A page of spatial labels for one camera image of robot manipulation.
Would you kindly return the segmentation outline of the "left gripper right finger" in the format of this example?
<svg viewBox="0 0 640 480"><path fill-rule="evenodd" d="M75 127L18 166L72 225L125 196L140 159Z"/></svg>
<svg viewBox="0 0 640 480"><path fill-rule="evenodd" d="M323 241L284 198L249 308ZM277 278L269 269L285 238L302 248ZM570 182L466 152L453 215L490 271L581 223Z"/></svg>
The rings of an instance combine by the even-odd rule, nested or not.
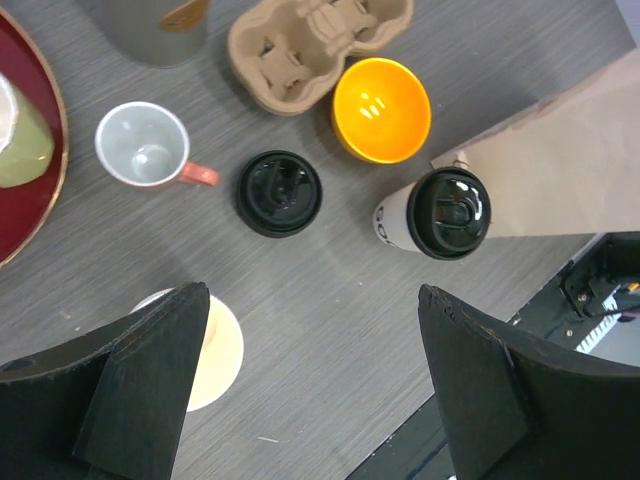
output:
<svg viewBox="0 0 640 480"><path fill-rule="evenodd" d="M457 478L638 478L637 367L558 346L428 284L418 315Z"/></svg>

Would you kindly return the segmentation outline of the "stack of black lids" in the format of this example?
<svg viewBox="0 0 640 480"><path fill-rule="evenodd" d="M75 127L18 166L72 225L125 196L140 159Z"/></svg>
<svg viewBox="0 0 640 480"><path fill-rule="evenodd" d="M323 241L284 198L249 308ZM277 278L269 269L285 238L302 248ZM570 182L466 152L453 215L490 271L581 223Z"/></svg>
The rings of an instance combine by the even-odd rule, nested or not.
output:
<svg viewBox="0 0 640 480"><path fill-rule="evenodd" d="M322 204L316 170L302 156L285 150L262 152L242 170L236 209L243 222L268 238L287 238L308 227Z"/></svg>

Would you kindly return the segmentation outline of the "cardboard cup carrier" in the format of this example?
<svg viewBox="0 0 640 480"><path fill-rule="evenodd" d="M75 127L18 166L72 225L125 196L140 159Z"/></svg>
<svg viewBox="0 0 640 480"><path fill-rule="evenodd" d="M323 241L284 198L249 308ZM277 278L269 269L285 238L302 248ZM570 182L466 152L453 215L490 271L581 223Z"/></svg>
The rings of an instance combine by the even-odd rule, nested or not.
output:
<svg viewBox="0 0 640 480"><path fill-rule="evenodd" d="M261 1L231 26L232 70L266 111L308 111L338 82L349 56L377 53L410 24L412 1Z"/></svg>

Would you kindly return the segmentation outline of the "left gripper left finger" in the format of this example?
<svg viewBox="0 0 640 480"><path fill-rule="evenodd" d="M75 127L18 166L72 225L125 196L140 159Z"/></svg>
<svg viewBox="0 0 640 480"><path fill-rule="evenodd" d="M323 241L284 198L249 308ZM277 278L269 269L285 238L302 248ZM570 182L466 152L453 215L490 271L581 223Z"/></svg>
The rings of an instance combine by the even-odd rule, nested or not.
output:
<svg viewBox="0 0 640 480"><path fill-rule="evenodd" d="M168 479L210 306L190 282L1 367L4 479Z"/></svg>

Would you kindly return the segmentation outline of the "stack of white paper cups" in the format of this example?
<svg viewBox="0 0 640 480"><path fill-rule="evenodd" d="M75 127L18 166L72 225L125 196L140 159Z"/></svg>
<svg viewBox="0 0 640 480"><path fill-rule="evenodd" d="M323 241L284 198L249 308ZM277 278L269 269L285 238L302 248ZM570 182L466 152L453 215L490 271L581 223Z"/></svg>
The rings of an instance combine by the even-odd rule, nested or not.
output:
<svg viewBox="0 0 640 480"><path fill-rule="evenodd" d="M235 382L244 357L244 338L231 309L210 296L205 336L187 412L202 409L224 395Z"/></svg>

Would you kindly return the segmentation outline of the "paper takeout bag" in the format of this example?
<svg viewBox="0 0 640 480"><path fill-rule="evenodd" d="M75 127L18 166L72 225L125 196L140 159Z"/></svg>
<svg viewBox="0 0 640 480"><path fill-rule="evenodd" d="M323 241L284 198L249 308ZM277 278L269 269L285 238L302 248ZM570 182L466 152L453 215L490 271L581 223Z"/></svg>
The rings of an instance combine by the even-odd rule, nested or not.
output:
<svg viewBox="0 0 640 480"><path fill-rule="evenodd" d="M431 164L481 180L491 238L638 230L638 50Z"/></svg>

